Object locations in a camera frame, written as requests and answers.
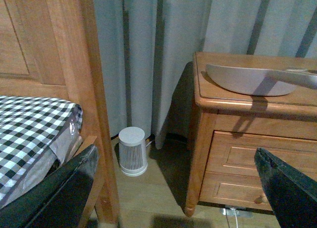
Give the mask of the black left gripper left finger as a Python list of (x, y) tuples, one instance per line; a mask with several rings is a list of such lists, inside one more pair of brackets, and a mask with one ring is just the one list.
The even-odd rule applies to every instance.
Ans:
[(2, 228), (76, 228), (99, 160), (90, 145), (24, 195), (0, 210)]

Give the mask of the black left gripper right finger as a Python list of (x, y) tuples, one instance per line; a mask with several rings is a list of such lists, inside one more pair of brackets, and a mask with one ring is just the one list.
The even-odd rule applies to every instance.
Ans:
[(317, 226), (317, 182), (264, 148), (254, 161), (263, 191), (282, 228)]

